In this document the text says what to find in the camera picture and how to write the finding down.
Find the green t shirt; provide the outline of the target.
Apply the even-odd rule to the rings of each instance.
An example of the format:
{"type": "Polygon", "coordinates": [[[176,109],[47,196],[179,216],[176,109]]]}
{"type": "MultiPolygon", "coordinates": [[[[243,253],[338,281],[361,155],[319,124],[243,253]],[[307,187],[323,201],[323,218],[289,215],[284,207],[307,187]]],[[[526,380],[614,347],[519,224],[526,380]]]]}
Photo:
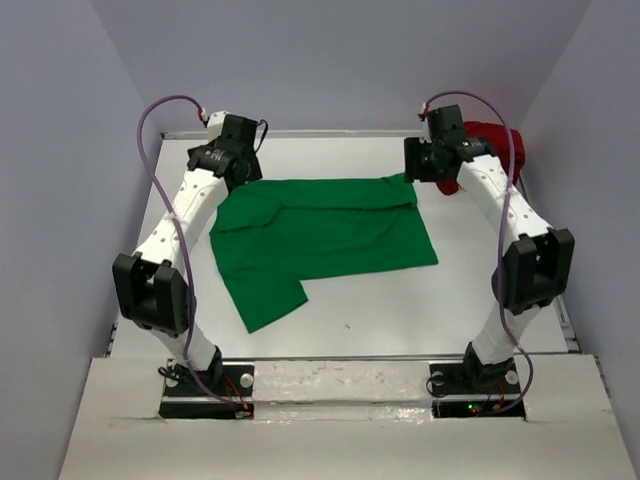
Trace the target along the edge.
{"type": "Polygon", "coordinates": [[[305,281],[439,262],[403,174],[249,183],[218,207],[209,238],[250,333],[304,305],[305,281]]]}

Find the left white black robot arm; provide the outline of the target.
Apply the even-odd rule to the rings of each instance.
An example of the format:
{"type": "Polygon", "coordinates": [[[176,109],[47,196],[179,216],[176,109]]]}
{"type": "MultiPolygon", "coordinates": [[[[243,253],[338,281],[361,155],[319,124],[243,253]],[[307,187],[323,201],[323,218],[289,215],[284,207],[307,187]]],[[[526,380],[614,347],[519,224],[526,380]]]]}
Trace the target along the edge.
{"type": "Polygon", "coordinates": [[[269,126],[217,112],[208,121],[209,140],[187,152],[175,197],[161,197],[166,211],[131,254],[120,254],[112,272],[121,315],[158,338],[174,356],[164,375],[186,380],[212,395],[223,376],[222,354],[196,323],[190,254],[209,219],[235,189],[262,177],[257,153],[269,126]]]}

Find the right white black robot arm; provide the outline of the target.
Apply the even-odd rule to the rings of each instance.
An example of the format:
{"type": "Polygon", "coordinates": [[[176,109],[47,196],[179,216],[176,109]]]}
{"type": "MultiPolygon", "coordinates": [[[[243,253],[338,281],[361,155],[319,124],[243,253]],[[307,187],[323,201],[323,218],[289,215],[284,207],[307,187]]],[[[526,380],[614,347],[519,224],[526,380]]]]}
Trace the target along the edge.
{"type": "Polygon", "coordinates": [[[404,141],[406,180],[455,181],[498,235],[492,311],[462,361],[432,368],[429,379],[439,398],[482,395],[514,373],[513,356],[522,335],[539,311],[564,293],[575,239],[534,211],[508,177],[496,149],[469,135],[458,106],[425,107],[419,118],[421,135],[404,141]]]}

